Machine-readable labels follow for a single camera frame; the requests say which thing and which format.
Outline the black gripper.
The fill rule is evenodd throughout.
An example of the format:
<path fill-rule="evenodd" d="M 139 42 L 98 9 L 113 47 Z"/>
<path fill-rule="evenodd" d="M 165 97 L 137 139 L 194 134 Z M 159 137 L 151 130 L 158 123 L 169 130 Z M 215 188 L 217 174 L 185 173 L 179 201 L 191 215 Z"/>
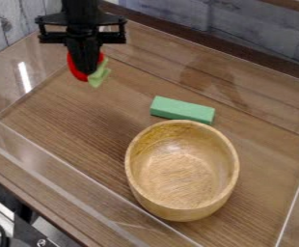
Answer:
<path fill-rule="evenodd" d="M 35 18 L 40 30 L 40 42 L 66 43 L 75 68 L 87 74 L 97 71 L 102 43 L 127 42 L 127 22 L 123 16 L 103 12 L 97 14 L 97 24 L 70 24 L 66 13 L 39 15 Z M 113 32 L 99 34 L 99 26 L 111 26 Z M 73 38 L 87 38 L 86 51 L 83 42 Z"/>

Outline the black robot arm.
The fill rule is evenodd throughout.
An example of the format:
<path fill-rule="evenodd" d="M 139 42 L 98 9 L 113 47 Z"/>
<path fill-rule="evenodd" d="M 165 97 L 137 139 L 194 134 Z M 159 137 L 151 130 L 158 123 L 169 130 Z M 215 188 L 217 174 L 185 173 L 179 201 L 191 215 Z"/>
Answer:
<path fill-rule="evenodd" d="M 101 0 L 61 0 L 62 11 L 39 15 L 40 43 L 66 45 L 77 70 L 91 75 L 98 70 L 101 48 L 126 43 L 127 19 L 101 9 Z"/>

